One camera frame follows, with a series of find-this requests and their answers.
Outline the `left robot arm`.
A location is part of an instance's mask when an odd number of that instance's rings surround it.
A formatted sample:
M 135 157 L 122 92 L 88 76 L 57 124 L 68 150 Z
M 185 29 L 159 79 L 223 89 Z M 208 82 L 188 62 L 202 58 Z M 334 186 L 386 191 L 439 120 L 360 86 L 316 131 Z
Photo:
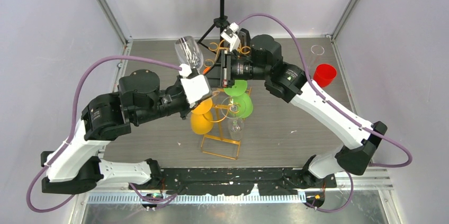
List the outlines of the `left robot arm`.
M 41 181 L 43 193 L 81 194 L 99 185 L 132 183 L 159 189 L 163 174 L 158 162 L 148 158 L 139 163 L 117 163 L 99 158 L 98 151 L 132 126 L 179 113 L 185 119 L 197 101 L 194 92 L 204 78 L 178 76 L 175 83 L 160 89 L 158 75 L 137 70 L 119 81 L 119 90 L 92 99 L 76 123 L 70 143 L 50 165 Z

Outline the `green silicone wine glass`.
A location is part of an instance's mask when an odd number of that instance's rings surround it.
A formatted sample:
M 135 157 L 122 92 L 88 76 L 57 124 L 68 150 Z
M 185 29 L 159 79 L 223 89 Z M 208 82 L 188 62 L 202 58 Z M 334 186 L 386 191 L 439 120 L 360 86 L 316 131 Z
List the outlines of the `green silicone wine glass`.
M 235 80 L 232 87 L 223 89 L 228 95 L 223 103 L 228 104 L 228 114 L 231 118 L 246 119 L 252 114 L 254 106 L 247 93 L 247 87 L 245 80 Z

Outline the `clear tall flute glass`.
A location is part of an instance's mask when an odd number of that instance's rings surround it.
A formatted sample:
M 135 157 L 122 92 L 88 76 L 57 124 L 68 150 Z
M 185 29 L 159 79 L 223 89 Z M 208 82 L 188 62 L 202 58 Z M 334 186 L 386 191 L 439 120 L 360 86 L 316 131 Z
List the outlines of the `clear tall flute glass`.
M 318 66 L 324 53 L 325 49 L 323 46 L 318 44 L 311 46 L 310 51 L 306 55 L 306 66 L 309 71 L 314 70 Z

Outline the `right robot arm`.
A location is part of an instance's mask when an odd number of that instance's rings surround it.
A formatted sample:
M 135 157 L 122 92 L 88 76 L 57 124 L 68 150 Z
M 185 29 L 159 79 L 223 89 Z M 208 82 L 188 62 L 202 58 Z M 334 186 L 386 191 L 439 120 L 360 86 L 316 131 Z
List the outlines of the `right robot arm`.
M 341 140 L 340 148 L 307 160 L 296 177 L 302 187 L 316 187 L 342 171 L 365 173 L 387 131 L 384 123 L 358 117 L 338 103 L 302 68 L 285 62 L 280 43 L 270 35 L 245 41 L 223 35 L 215 52 L 218 60 L 206 74 L 213 86 L 229 90 L 240 80 L 263 80 L 272 95 L 306 111 Z

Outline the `red silicone wine glass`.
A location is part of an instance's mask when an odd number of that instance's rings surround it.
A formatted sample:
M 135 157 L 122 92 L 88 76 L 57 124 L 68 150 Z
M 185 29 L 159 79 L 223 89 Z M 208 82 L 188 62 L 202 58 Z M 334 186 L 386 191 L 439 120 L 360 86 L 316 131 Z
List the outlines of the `red silicone wine glass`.
M 327 87 L 333 82 L 337 76 L 337 70 L 334 66 L 330 64 L 320 64 L 317 66 L 313 80 L 321 87 Z

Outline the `gold wire wine glass rack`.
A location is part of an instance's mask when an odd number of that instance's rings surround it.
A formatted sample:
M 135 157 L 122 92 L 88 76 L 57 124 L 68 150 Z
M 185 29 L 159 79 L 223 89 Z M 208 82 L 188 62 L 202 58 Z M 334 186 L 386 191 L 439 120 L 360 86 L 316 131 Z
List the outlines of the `gold wire wine glass rack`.
M 226 97 L 228 97 L 228 95 L 224 92 L 223 89 L 224 88 L 216 88 L 216 90 L 213 91 L 213 97 L 212 97 L 213 105 L 212 105 L 211 113 L 215 114 L 214 117 L 216 118 L 216 120 L 212 120 L 212 122 L 213 122 L 214 126 L 216 126 L 217 128 L 216 129 L 213 128 L 210 132 L 203 135 L 203 140 L 201 142 L 201 151 L 205 154 L 210 154 L 210 155 L 214 155 L 214 156 L 218 156 L 218 157 L 236 160 L 236 159 L 238 159 L 238 156 L 239 156 L 241 141 L 235 141 L 230 138 L 228 128 L 227 128 L 227 120 L 222 114 L 222 109 L 224 108 L 224 106 L 221 103 Z M 249 96 L 250 96 L 251 92 L 252 92 L 252 88 L 247 87 L 247 93 Z M 235 154 L 233 156 L 227 156 L 227 155 L 222 155 L 220 153 L 214 153 L 211 151 L 204 150 L 204 143 L 207 139 L 224 142 L 224 143 L 236 146 L 236 150 L 234 151 Z

